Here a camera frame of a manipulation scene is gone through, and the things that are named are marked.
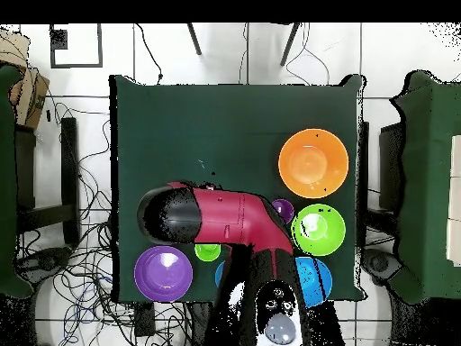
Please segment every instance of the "purple bowl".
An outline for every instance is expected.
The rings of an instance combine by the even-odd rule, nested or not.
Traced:
[[[180,250],[160,245],[144,251],[134,266],[134,281],[152,301],[176,301],[192,283],[192,265]]]
[[[272,206],[278,212],[278,214],[285,220],[286,223],[290,223],[294,216],[293,205],[286,199],[276,199],[272,202]]]

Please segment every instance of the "green cloth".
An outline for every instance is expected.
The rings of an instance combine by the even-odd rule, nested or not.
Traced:
[[[354,286],[357,93],[361,76],[342,86],[140,86],[116,76],[119,177],[120,300],[145,301],[134,283],[137,258],[151,246],[138,227],[138,203],[151,188],[185,179],[229,191],[288,199],[295,212],[324,203],[346,223],[346,239],[321,258],[329,267],[330,299],[360,300]],[[293,194],[278,173],[286,140],[306,128],[336,134],[349,155],[349,173],[332,195],[309,200]],[[177,245],[191,260],[194,279],[181,301],[214,301],[214,273],[228,249],[200,261],[194,245]]]
[[[9,65],[0,67],[0,293],[16,298],[29,297],[33,292],[32,287],[14,272],[18,186],[14,149],[15,115],[9,91],[21,78],[22,74],[16,68]]]
[[[398,249],[405,268],[390,285],[408,304],[461,298],[461,268],[447,260],[451,140],[461,134],[461,86],[440,84],[416,71],[396,103],[406,125]]]

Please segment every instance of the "small purple bowl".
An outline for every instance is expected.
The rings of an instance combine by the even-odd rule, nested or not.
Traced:
[[[287,224],[292,221],[294,216],[294,208],[290,202],[288,202],[286,199],[276,199],[274,202],[272,202],[272,206]]]

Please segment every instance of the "small green bowl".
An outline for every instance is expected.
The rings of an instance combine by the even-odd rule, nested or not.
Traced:
[[[213,261],[220,257],[220,244],[195,244],[195,254],[201,261]]]

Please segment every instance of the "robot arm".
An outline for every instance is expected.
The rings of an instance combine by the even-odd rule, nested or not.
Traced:
[[[310,346],[290,235],[264,197],[171,182],[142,198],[138,222],[156,244],[220,243],[232,247],[208,338],[213,332],[226,332],[227,337],[239,339],[239,346]],[[237,337],[228,302],[231,291],[242,281],[245,287]]]

